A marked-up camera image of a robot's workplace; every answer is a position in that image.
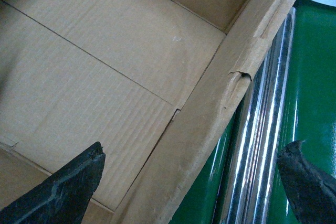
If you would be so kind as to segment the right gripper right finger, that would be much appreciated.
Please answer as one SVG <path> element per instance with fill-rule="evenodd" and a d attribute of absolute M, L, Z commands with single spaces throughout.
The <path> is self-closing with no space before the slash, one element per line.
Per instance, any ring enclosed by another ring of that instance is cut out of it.
<path fill-rule="evenodd" d="M 293 141 L 277 156 L 289 205 L 299 223 L 335 223 L 335 178 L 304 157 L 302 144 Z"/>

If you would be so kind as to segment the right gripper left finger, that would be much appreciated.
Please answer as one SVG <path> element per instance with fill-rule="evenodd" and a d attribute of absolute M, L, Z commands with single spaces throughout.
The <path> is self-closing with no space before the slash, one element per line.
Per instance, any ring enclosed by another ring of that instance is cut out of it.
<path fill-rule="evenodd" d="M 1 210 L 1 223 L 81 223 L 105 160 L 101 143 L 95 142 Z"/>

